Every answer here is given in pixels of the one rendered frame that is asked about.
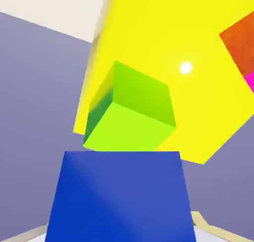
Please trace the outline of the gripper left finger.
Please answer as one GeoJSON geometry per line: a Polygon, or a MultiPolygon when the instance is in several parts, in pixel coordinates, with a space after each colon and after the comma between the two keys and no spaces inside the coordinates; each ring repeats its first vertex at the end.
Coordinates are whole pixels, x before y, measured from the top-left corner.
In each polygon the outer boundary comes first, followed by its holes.
{"type": "Polygon", "coordinates": [[[48,224],[36,227],[0,242],[44,242],[48,224]]]}

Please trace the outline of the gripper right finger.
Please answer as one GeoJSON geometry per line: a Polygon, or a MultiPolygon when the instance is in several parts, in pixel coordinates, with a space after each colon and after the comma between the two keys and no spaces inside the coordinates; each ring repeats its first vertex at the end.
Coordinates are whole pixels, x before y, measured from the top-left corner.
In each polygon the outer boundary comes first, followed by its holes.
{"type": "Polygon", "coordinates": [[[249,239],[209,225],[198,211],[191,211],[196,242],[249,242],[249,239]]]}

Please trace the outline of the small blue cube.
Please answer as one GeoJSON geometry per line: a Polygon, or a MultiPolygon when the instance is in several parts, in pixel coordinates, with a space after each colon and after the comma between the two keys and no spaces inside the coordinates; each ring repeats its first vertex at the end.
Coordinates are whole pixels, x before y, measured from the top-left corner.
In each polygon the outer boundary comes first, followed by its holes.
{"type": "Polygon", "coordinates": [[[179,152],[66,151],[45,242],[196,242],[179,152]]]}

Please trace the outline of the small green cube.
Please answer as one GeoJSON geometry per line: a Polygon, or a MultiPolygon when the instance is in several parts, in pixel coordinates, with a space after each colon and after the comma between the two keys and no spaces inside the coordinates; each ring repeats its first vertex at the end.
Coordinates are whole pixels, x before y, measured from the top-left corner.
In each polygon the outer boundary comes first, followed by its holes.
{"type": "Polygon", "coordinates": [[[83,146],[154,151],[175,129],[168,85],[115,61],[90,102],[83,146]]]}

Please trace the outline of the small pink cube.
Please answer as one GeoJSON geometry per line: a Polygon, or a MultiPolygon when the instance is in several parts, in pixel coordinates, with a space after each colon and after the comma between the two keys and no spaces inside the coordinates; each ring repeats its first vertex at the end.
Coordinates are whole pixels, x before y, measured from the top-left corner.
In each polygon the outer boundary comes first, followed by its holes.
{"type": "Polygon", "coordinates": [[[252,92],[254,93],[254,71],[246,74],[244,76],[244,79],[246,83],[248,84],[248,86],[250,87],[250,89],[252,90],[252,92]]]}

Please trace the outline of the small orange cube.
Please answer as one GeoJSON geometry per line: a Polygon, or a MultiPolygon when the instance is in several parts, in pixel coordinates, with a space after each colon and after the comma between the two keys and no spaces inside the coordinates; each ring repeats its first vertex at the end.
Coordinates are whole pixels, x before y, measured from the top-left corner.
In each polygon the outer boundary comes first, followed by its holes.
{"type": "Polygon", "coordinates": [[[219,36],[242,76],[254,72],[254,11],[219,36]]]}

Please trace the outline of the large yellow box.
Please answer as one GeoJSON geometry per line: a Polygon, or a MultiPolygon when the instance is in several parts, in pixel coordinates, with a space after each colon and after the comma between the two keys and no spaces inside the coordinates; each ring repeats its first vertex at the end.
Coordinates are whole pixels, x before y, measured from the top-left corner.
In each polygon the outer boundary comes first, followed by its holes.
{"type": "Polygon", "coordinates": [[[73,131],[115,61],[168,85],[176,129],[154,151],[204,164],[254,115],[248,87],[219,34],[254,0],[109,0],[91,46],[73,131]]]}

